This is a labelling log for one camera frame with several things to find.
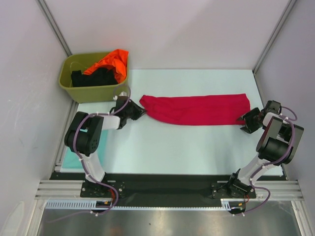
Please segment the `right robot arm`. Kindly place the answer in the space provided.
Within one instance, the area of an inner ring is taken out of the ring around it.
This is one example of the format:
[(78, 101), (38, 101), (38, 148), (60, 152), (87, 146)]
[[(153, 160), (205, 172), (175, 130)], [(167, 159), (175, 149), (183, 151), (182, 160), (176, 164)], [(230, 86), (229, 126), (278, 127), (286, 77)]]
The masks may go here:
[(294, 124), (297, 121), (295, 113), (290, 118), (283, 114), (283, 110), (292, 112), (280, 102), (269, 100), (262, 110), (254, 108), (238, 118), (245, 123), (242, 131), (252, 134), (262, 128), (264, 132), (256, 146), (257, 155), (248, 165), (233, 173), (226, 185), (232, 198), (247, 196), (267, 170), (288, 164), (295, 156), (304, 128)]

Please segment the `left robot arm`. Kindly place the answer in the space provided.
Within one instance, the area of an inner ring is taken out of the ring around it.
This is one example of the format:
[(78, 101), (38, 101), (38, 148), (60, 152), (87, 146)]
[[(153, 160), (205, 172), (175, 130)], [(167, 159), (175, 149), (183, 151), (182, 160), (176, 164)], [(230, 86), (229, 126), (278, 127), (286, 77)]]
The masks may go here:
[(138, 120), (146, 110), (128, 96), (115, 96), (115, 106), (106, 113), (77, 112), (66, 132), (64, 144), (78, 157), (85, 173), (85, 179), (92, 184), (91, 190), (97, 196), (104, 196), (114, 190), (103, 181), (105, 171), (98, 157), (102, 131), (122, 129), (129, 119)]

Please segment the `magenta red t shirt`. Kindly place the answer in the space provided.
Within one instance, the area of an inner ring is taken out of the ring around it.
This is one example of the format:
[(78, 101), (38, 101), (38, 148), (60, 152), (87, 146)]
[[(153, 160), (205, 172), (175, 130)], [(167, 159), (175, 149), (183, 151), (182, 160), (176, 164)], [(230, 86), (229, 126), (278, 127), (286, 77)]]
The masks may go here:
[(151, 118), (174, 125), (242, 125), (239, 118), (251, 110), (246, 94), (186, 97), (143, 95), (140, 104)]

